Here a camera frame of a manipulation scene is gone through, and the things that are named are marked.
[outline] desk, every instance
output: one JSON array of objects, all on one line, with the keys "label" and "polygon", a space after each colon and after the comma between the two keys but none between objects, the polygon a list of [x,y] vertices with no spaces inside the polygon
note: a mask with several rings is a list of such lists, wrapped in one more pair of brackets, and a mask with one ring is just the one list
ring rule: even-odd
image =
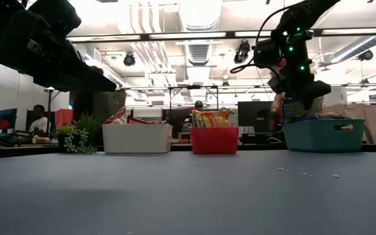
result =
[{"label": "desk", "polygon": [[129,232],[376,234],[376,153],[0,159],[0,234]]}]

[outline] box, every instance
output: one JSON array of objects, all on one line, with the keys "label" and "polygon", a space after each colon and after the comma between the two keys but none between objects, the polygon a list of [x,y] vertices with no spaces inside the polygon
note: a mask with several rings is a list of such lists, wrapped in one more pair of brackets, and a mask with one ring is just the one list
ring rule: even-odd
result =
[{"label": "box", "polygon": [[106,153],[167,153],[172,144],[169,124],[102,125]]},{"label": "box", "polygon": [[239,128],[191,128],[194,154],[235,154],[238,151]]},{"label": "box", "polygon": [[362,148],[363,119],[319,119],[283,126],[289,150],[317,153],[355,152]]}]

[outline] robotic arm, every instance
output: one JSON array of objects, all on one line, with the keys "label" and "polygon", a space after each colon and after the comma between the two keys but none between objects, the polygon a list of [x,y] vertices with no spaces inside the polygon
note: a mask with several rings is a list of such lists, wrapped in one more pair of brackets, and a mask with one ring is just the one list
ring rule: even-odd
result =
[{"label": "robotic arm", "polygon": [[331,92],[330,85],[315,82],[310,71],[312,61],[308,58],[306,41],[313,38],[313,33],[309,29],[337,2],[305,0],[290,6],[271,32],[271,39],[255,46],[253,61],[259,68],[277,67],[285,60],[285,66],[268,84],[276,93],[285,92],[288,98],[302,100],[306,109],[311,108],[314,99]]},{"label": "robotic arm", "polygon": [[0,64],[60,91],[115,91],[115,83],[87,66],[66,36],[81,24],[67,0],[38,0],[29,10],[0,0]]}]

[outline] potted plant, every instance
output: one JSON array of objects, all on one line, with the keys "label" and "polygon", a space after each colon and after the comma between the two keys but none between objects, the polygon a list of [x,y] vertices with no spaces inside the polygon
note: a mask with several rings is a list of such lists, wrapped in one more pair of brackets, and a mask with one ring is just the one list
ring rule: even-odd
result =
[{"label": "potted plant", "polygon": [[57,140],[59,141],[59,146],[61,149],[65,149],[65,138],[69,133],[72,133],[75,127],[64,125],[62,127],[57,128]]},{"label": "potted plant", "polygon": [[65,138],[64,147],[69,153],[95,153],[93,147],[95,134],[101,129],[103,121],[94,116],[83,115],[74,122],[75,128]]}]

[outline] white shirt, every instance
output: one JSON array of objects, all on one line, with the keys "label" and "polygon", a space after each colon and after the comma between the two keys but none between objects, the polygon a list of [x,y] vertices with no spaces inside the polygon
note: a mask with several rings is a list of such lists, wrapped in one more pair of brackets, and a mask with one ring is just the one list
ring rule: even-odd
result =
[{"label": "white shirt", "polygon": [[29,132],[33,132],[34,128],[39,128],[39,130],[46,132],[47,130],[47,117],[42,117],[36,121],[34,121],[29,129]]}]

